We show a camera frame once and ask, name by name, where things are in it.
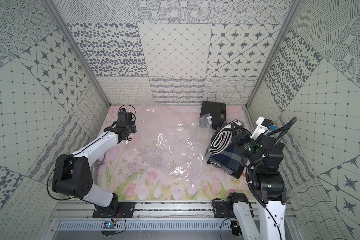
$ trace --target vent grille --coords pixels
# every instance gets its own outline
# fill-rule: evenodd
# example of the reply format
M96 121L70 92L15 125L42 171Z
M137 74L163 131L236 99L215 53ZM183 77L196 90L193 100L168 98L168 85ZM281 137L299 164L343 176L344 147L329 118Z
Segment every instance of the vent grille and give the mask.
M126 230L219 230L223 220L127 220ZM101 230L104 223L110 221L61 221L58 230ZM117 221L116 228L106 230L123 230L124 221ZM231 222L225 221L222 230L229 230Z

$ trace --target black case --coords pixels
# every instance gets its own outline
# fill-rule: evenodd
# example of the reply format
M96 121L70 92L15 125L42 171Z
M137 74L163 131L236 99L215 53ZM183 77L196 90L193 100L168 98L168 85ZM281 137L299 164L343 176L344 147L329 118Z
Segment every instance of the black case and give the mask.
M204 101L202 103L200 117L209 113L212 116L212 128L216 130L218 127L221 127L221 124L225 121L226 109L227 105L225 103Z

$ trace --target black and white striped towel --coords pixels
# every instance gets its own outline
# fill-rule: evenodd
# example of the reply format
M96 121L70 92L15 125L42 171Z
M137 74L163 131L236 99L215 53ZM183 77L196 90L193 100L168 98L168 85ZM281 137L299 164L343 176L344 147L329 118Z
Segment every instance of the black and white striped towel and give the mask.
M231 144L232 137L232 123L235 123L239 126L243 126L244 124L240 120L232 120L230 123L225 125L217 134L214 135L211 141L211 146L209 149L209 153L211 155L219 154L224 151Z

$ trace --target clear plastic bag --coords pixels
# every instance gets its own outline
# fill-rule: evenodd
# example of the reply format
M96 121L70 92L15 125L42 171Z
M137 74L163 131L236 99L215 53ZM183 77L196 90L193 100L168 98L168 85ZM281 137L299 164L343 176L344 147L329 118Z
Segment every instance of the clear plastic bag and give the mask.
M212 134L209 114L189 124L178 113L155 104L146 106L143 114L136 114L136 128L132 137L135 144L126 144L144 169L161 174L161 179L183 181L187 188L198 188Z

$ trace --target robotic arm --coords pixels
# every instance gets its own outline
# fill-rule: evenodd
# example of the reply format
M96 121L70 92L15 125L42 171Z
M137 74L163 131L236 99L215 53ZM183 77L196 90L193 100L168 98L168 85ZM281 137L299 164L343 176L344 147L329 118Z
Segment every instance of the robotic arm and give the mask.
M246 166L248 188L258 201L260 232L254 220L252 206L245 194L231 193L227 197L228 212L238 219L245 239L285 240L284 214L286 190L278 171L283 160L284 144L281 139L297 121L291 119L285 126L268 132L273 122L259 117L251 135L248 130L234 126L232 142L243 150L242 162ZM281 132L277 138L271 135Z
M104 129L105 134L69 155L60 155L55 164L52 190L93 203L95 211L101 210L105 215L116 215L118 196L94 184L90 168L108 149L123 140L131 140L129 134L136 132L135 118L134 113L121 108L117 121Z

